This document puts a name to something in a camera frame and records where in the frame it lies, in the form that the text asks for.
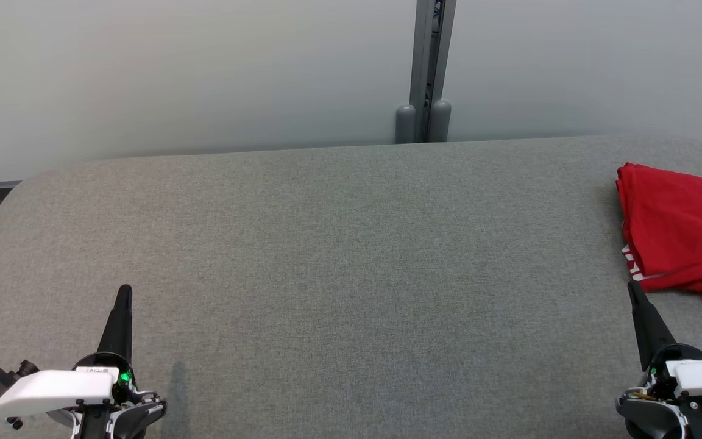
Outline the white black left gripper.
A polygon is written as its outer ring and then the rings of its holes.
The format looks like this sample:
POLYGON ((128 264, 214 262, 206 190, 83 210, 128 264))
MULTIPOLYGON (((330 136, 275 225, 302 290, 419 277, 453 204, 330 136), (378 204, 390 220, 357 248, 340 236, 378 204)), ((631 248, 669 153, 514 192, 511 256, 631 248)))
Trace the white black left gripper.
POLYGON ((167 412, 167 400, 140 391, 131 366, 133 288, 120 286, 97 353, 71 370, 41 370, 14 381, 0 396, 0 419, 44 412, 72 429, 72 438, 143 438, 167 412))

